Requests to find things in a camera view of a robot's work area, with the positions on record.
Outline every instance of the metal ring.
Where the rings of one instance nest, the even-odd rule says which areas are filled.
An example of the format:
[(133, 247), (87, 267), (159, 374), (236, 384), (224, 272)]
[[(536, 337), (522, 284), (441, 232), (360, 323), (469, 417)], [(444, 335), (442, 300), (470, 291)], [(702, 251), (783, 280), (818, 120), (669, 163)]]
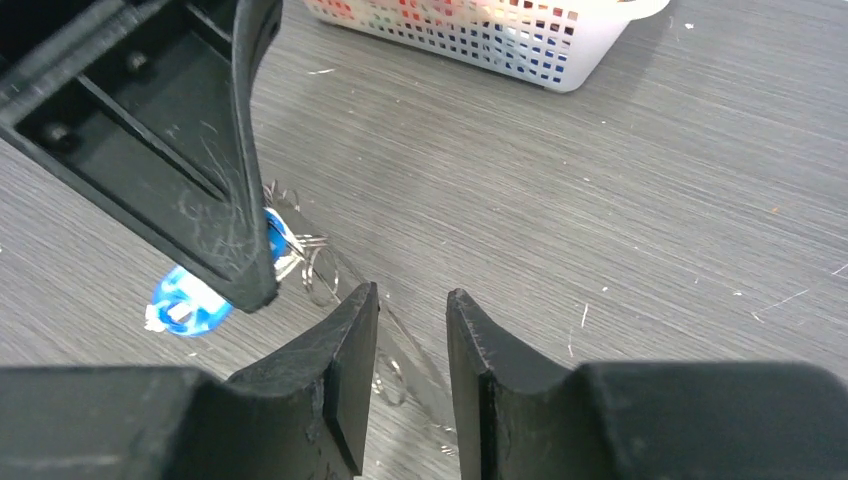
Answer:
[[(294, 197), (291, 200), (287, 198), (289, 193), (291, 193), (291, 196)], [(288, 188), (283, 190), (283, 192), (280, 194), (280, 199), (289, 202), (292, 207), (294, 207), (295, 212), (300, 211), (300, 196), (298, 196), (297, 190), (293, 188), (291, 190)]]
[(438, 424), (435, 424), (435, 423), (431, 423), (430, 428), (438, 430), (440, 436), (448, 437), (448, 438), (442, 438), (441, 439), (441, 440), (443, 440), (443, 442), (440, 442), (441, 443), (441, 448), (440, 448), (441, 453), (444, 453), (445, 455), (452, 457), (459, 452), (459, 449), (457, 448), (457, 441), (456, 441), (456, 430), (454, 428), (448, 427), (446, 425), (438, 425)]
[(265, 206), (274, 208), (274, 200), (277, 198), (277, 181), (274, 180), (267, 185), (262, 185), (262, 196), (265, 198)]
[[(383, 385), (383, 379), (378, 371), (381, 365), (388, 367), (391, 375), (400, 384), (401, 390), (397, 400), (392, 400), (389, 392), (386, 391), (385, 385)], [(377, 364), (374, 366), (374, 379), (371, 382), (371, 388), (390, 407), (399, 407), (406, 403), (406, 381), (403, 379), (403, 372), (400, 370), (400, 365), (383, 352), (377, 353)]]
[(336, 256), (333, 254), (332, 250), (326, 250), (329, 253), (330, 258), (333, 261), (333, 270), (335, 272), (335, 277), (332, 280), (332, 286), (327, 285), (327, 289), (330, 291), (330, 297), (326, 300), (321, 299), (315, 293), (315, 262), (318, 260), (318, 255), (325, 251), (325, 247), (315, 247), (311, 250), (305, 259), (305, 265), (301, 270), (301, 276), (303, 278), (303, 287), (306, 289), (306, 293), (309, 294), (309, 299), (312, 300), (312, 303), (323, 308), (328, 305), (333, 305), (338, 302), (338, 293), (339, 293), (339, 268), (336, 263)]

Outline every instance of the blue plastic tag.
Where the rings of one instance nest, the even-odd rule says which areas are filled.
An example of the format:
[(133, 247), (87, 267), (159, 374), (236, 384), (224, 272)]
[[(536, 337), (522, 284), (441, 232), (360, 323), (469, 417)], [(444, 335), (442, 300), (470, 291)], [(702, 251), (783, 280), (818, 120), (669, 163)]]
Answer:
[[(280, 264), (294, 264), (297, 256), (289, 246), (287, 237), (290, 234), (282, 218), (267, 208), (265, 217), (268, 219), (271, 256), (275, 269), (279, 271)], [(220, 326), (232, 311), (233, 306), (229, 302), (177, 265), (153, 291), (151, 304), (144, 315), (147, 321), (145, 329), (198, 337)]]

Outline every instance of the scratch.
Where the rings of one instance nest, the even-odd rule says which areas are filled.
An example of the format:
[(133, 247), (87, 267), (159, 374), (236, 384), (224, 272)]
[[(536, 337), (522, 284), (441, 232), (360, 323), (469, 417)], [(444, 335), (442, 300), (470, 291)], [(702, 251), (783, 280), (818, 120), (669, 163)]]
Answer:
[(791, 297), (784, 298), (783, 300), (781, 300), (781, 301), (779, 301), (779, 302), (775, 303), (774, 305), (769, 305), (768, 307), (766, 307), (766, 308), (761, 308), (761, 309), (757, 310), (756, 312), (751, 312), (751, 315), (753, 315), (753, 316), (754, 316), (754, 318), (756, 318), (756, 319), (757, 319), (760, 323), (765, 323), (765, 322), (763, 322), (762, 320), (760, 320), (760, 317), (759, 317), (757, 314), (763, 313), (763, 312), (765, 312), (765, 311), (767, 311), (767, 310), (771, 310), (771, 309), (772, 309), (772, 308), (774, 308), (774, 307), (779, 307), (779, 306), (783, 305), (784, 303), (788, 302), (789, 300), (792, 300), (793, 298), (800, 297), (801, 295), (803, 295), (803, 294), (805, 294), (805, 293), (807, 293), (807, 292), (809, 292), (809, 291), (810, 291), (810, 289), (808, 288), (808, 289), (804, 290), (803, 292), (798, 292), (798, 293), (796, 293), (795, 295), (792, 295)]
[(218, 133), (218, 129), (213, 127), (210, 123), (204, 122), (203, 120), (201, 120), (200, 124), (203, 125), (204, 127), (208, 128), (209, 130), (212, 130), (213, 132), (215, 132), (215, 135), (220, 135)]
[(2, 458), (0, 465), (27, 470), (53, 470), (79, 467), (108, 467), (121, 461), (118, 455), (76, 455), (68, 457)]
[(580, 320), (580, 328), (586, 326), (586, 314), (589, 313), (589, 304), (586, 304), (586, 308), (583, 309), (583, 319)]
[[(213, 127), (212, 125), (209, 125), (203, 121), (201, 121), (201, 123), (217, 133), (217, 130), (215, 130), (215, 127)], [(228, 169), (227, 167), (229, 166), (229, 161), (227, 160), (227, 154), (221, 149), (221, 146), (218, 145), (218, 143), (214, 140), (207, 140), (206, 137), (203, 135), (200, 135), (200, 143), (203, 145), (203, 148), (206, 150), (206, 154), (209, 155), (209, 159), (214, 164), (215, 169), (213, 171), (218, 176), (219, 180), (223, 184), (227, 185), (228, 189), (231, 192), (238, 192), (238, 189), (232, 188), (231, 182), (227, 181), (227, 177), (223, 174), (223, 172)], [(212, 151), (212, 147), (214, 147), (214, 149), (218, 151), (221, 158), (219, 158), (218, 155), (215, 155), (215, 153)], [(236, 197), (234, 198), (233, 203), (228, 205), (230, 208), (226, 212), (226, 215), (228, 217), (227, 220), (229, 221), (230, 225), (236, 225), (239, 223), (243, 224), (245, 222), (244, 212), (241, 208), (238, 207), (238, 204), (239, 199), (238, 197)], [(199, 242), (200, 225), (195, 224), (194, 228), (195, 241)], [(237, 250), (244, 248), (247, 244), (238, 242), (235, 239), (235, 229), (228, 228), (227, 231), (228, 233), (226, 236), (219, 236), (215, 239), (214, 245), (205, 245), (205, 247), (207, 247), (209, 253), (218, 257), (222, 264), (225, 262), (229, 262), (231, 266), (235, 266), (235, 264), (233, 263), (234, 255), (237, 254)]]

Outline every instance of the gray table surface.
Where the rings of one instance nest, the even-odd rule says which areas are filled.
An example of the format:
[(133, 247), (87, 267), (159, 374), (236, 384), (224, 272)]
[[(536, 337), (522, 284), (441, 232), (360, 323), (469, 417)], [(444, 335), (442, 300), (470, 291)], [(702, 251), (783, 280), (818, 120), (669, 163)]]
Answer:
[[(789, 359), (848, 377), (848, 2), (673, 0), (568, 95), (296, 1), (285, 17), (254, 94), (263, 174), (299, 190), (443, 370), (445, 296), (464, 287), (567, 365)], [(226, 375), (315, 321), (292, 293), (208, 338), (146, 332), (170, 262), (0, 158), (3, 364)], [(410, 458), (399, 415), (372, 419), (367, 476), (451, 477)]]

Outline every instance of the key ring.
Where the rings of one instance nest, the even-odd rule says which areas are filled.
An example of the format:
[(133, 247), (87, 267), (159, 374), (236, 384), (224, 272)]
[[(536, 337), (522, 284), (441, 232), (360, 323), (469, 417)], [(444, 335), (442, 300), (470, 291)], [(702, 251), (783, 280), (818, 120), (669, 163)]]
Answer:
[[(326, 249), (328, 243), (326, 237), (312, 237), (306, 236), (308, 238), (304, 238), (302, 240), (304, 250), (311, 247), (312, 250), (309, 251), (308, 258), (306, 259), (306, 263), (301, 270), (301, 277), (303, 279), (303, 287), (306, 289), (306, 293), (309, 294), (309, 299), (312, 300), (312, 303), (315, 305), (324, 308), (326, 306), (332, 305), (337, 302), (338, 293), (339, 293), (339, 268), (336, 263), (336, 256), (332, 250)], [(322, 279), (324, 285), (329, 290), (329, 295), (326, 299), (322, 299), (315, 293), (315, 262), (318, 261), (318, 256), (324, 253), (325, 256), (329, 255), (329, 262), (332, 262), (331, 269), (333, 271), (333, 279), (328, 283), (328, 279)]]
[[(379, 373), (379, 367), (388, 367), (390, 369), (391, 375), (394, 377), (395, 381), (401, 385), (400, 393), (398, 394), (397, 400), (393, 400), (389, 395), (389, 392), (386, 391), (386, 387), (383, 384), (383, 379)], [(386, 402), (390, 407), (399, 407), (406, 403), (406, 381), (403, 379), (403, 373), (400, 370), (400, 365), (393, 358), (389, 357), (383, 352), (377, 352), (377, 362), (374, 365), (374, 377), (371, 382), (371, 388), (374, 390), (374, 393), (380, 396), (380, 398)]]
[(288, 188), (280, 191), (280, 187), (277, 184), (276, 180), (272, 180), (268, 185), (262, 186), (262, 193), (265, 196), (265, 206), (270, 208), (275, 208), (274, 202), (277, 200), (282, 200), (289, 203), (294, 211), (300, 212), (300, 196), (297, 194), (297, 190)]

